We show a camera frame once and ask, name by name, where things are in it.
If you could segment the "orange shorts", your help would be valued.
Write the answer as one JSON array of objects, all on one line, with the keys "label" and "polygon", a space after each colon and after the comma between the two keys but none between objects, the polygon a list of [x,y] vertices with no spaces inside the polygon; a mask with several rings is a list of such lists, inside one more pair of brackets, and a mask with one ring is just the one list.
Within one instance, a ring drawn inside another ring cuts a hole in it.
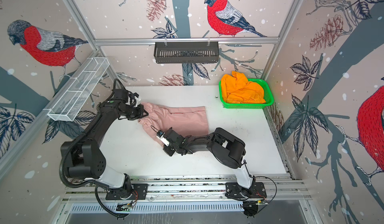
[{"label": "orange shorts", "polygon": [[220,82],[223,101],[231,104],[265,104],[265,91],[256,82],[249,81],[240,72],[225,74]]}]

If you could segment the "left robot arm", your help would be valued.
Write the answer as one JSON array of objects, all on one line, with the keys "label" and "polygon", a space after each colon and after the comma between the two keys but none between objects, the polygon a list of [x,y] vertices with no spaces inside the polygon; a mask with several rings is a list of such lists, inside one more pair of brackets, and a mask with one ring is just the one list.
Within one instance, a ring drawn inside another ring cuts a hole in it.
[{"label": "left robot arm", "polygon": [[83,133],[62,144],[59,177],[68,188],[94,184],[111,192],[130,195],[133,192],[130,177],[107,165],[100,146],[113,122],[136,121],[148,116],[148,113],[139,103],[139,95],[124,88],[113,90],[107,100],[98,105],[97,111]]}]

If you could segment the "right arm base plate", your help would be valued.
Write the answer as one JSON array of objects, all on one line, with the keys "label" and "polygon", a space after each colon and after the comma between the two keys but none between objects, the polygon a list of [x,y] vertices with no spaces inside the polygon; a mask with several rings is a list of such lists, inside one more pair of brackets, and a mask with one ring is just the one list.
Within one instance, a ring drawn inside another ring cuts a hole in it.
[{"label": "right arm base plate", "polygon": [[248,199],[266,199],[265,185],[261,182],[253,182],[249,189],[241,187],[238,183],[226,183],[225,196],[237,201],[246,201]]}]

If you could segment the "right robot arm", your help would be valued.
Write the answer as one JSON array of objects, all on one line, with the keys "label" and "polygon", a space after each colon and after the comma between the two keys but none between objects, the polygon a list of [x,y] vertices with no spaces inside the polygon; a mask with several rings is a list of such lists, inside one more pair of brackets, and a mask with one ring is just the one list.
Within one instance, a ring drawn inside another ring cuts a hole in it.
[{"label": "right robot arm", "polygon": [[237,178],[235,190],[228,190],[227,197],[238,199],[251,197],[255,182],[243,159],[246,155],[246,145],[241,139],[222,128],[216,128],[213,133],[200,137],[183,137],[170,128],[166,132],[158,131],[156,137],[164,144],[163,150],[170,157],[174,153],[184,156],[196,152],[210,152],[219,163],[235,170]]}]

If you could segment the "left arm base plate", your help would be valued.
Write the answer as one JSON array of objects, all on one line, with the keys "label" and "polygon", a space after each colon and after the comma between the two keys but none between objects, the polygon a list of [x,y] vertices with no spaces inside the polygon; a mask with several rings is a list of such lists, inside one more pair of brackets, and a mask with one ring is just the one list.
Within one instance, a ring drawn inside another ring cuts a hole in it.
[{"label": "left arm base plate", "polygon": [[107,190],[106,200],[124,201],[124,200],[145,200],[148,184],[130,184],[127,187]]}]

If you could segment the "pink shorts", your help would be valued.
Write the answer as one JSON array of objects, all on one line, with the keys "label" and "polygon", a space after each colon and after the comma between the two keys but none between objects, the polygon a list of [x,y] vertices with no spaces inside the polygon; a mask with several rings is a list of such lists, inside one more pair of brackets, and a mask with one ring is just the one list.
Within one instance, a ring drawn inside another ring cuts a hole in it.
[{"label": "pink shorts", "polygon": [[143,103],[147,117],[139,119],[144,131],[161,147],[164,144],[156,137],[156,130],[167,131],[172,128],[179,135],[206,136],[209,125],[204,106],[199,107],[168,107],[153,103]]}]

